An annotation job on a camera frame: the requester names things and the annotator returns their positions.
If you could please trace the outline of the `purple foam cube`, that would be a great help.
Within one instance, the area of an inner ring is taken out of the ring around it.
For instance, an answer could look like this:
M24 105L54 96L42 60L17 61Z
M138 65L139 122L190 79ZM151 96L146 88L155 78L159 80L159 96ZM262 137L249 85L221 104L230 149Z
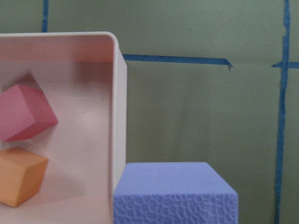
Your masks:
M113 196L116 224L236 224L237 192L205 162L128 163Z

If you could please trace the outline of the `red foam cube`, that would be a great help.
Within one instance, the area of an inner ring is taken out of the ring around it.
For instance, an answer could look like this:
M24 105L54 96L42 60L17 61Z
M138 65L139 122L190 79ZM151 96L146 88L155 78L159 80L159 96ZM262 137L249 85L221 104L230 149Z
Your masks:
M40 89L14 85L0 94L0 140L31 139L58 120Z

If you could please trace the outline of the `orange foam cube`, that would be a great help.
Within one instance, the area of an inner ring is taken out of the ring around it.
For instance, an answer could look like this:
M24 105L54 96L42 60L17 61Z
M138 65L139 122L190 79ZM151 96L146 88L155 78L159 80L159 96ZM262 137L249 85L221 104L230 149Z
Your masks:
M40 191L49 159L13 147L0 152L0 202L17 207Z

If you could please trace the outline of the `pink plastic bin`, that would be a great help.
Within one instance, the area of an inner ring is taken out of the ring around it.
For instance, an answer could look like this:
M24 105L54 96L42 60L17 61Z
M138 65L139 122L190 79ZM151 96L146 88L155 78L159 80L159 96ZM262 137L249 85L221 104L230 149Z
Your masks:
M0 89L41 89L58 123L2 142L49 159L40 192L0 206L3 224L111 224L126 163L127 66L110 32L1 34Z

